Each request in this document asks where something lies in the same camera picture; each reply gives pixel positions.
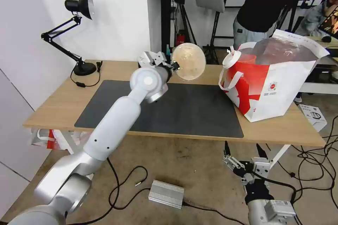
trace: robotic arm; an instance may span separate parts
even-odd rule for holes
[[[140,68],[131,76],[129,95],[116,100],[79,153],[58,160],[36,187],[35,196],[44,205],[24,211],[9,225],[65,225],[67,214],[81,206],[91,187],[91,174],[100,168],[135,123],[141,102],[146,99],[152,103],[163,96],[168,90],[171,70],[180,69],[176,62],[167,64],[161,52],[144,52],[138,62]],[[267,177],[270,170],[270,162],[263,152],[258,150],[260,157],[254,157],[252,162],[238,161],[226,145],[223,161],[241,177],[247,193],[250,225],[285,225],[287,218],[295,216],[291,203],[274,200],[267,182],[255,175]]]
[[[171,69],[165,56],[144,52],[138,59],[141,68],[131,76],[131,92],[116,100],[79,153],[62,157],[35,189],[35,196],[45,205],[36,206],[15,217],[10,225],[64,225],[68,213],[81,206],[92,181],[91,174],[117,148],[140,115],[140,104],[157,101],[167,90]]]

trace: shopping bag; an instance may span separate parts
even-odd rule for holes
[[[250,122],[282,116],[318,59],[328,54],[309,38],[276,30],[272,38],[232,48],[219,86]]]

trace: cardboard box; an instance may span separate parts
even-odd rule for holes
[[[307,117],[309,122],[317,130],[317,132],[322,130],[327,125],[327,121],[318,107],[303,104],[300,104],[298,106],[304,113],[305,117]]]

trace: black desk mat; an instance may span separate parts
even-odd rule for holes
[[[230,99],[216,85],[168,83],[157,102],[143,101],[131,131],[242,138]],[[129,82],[102,82],[75,127],[95,128],[113,103],[130,92]]]

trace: lamp arm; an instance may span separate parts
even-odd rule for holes
[[[75,21],[76,24],[72,25],[71,27],[65,29],[65,30],[62,30],[62,31],[57,31],[59,28],[61,28],[62,26],[72,22],[72,21]],[[48,32],[45,32],[45,33],[42,33],[41,34],[41,38],[49,43],[50,45],[52,45],[53,47],[57,48],[58,50],[60,50],[61,52],[63,52],[64,54],[68,55],[70,58],[72,58],[73,60],[77,61],[79,63],[79,65],[81,65],[83,63],[81,57],[77,57],[76,55],[74,55],[73,53],[71,53],[70,51],[66,50],[65,48],[63,48],[62,46],[60,46],[59,44],[57,44],[56,42],[53,41],[53,39],[55,37],[58,37],[59,35],[65,33],[66,31],[69,31],[70,29],[78,26],[81,24],[81,17],[76,15],[74,17],[72,17],[71,19],[69,19],[68,21],[66,21],[65,23],[53,28],[52,30],[48,31]]]

